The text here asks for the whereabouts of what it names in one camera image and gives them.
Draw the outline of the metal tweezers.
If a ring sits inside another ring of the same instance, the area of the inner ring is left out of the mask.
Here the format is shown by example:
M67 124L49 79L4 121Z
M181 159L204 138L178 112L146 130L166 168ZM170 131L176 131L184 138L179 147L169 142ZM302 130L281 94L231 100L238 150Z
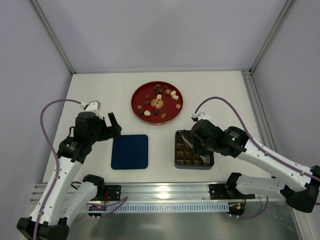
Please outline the metal tweezers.
M193 151L193 155L197 158L200 158L203 164L208 165L210 163L211 157L209 155L203 156L196 154L193 147L192 135L188 133L187 130L179 130L178 133L180 137L183 139L184 143L188 146L188 148Z

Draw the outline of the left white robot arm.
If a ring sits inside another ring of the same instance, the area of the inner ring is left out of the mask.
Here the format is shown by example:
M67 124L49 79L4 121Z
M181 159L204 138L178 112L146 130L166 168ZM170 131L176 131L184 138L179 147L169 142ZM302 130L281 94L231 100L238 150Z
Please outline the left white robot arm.
M103 197L105 180L88 174L70 198L70 190L76 174L92 151L96 142L107 141L121 135L121 126L115 115L108 114L111 125L93 111L83 111L75 119L75 126L63 140L55 154L52 176L36 207L29 217L22 217L17 229L28 240L65 240L70 227L85 205Z

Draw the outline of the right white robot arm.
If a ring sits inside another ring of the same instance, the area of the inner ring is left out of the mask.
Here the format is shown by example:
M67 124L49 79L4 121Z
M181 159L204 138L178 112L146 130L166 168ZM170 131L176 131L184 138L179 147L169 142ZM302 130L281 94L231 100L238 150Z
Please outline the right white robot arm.
M320 192L320 168L297 164L255 141L242 129L226 130L200 119L191 129L193 149L198 156L218 153L253 164L271 175L252 177L233 172L225 183L231 197L258 195L285 201L290 207L311 213Z

